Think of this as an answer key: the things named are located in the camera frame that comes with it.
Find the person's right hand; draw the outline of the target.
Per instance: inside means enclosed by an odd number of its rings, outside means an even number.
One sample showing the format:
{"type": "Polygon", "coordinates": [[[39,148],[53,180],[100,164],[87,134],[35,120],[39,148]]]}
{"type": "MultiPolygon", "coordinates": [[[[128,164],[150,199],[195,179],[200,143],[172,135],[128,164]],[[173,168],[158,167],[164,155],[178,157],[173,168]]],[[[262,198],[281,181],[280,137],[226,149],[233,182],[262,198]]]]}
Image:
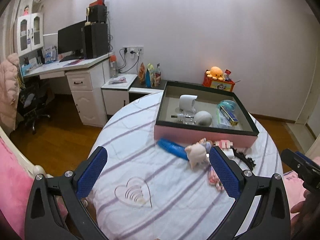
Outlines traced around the person's right hand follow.
{"type": "Polygon", "coordinates": [[[304,191],[304,193],[303,193],[304,200],[298,202],[298,203],[295,204],[293,207],[291,207],[291,209],[290,209],[290,213],[291,213],[291,214],[300,213],[300,212],[302,211],[303,206],[304,206],[304,203],[305,203],[305,201],[306,201],[306,197],[309,195],[309,193],[310,193],[309,190],[305,190],[305,191],[304,191]]]}

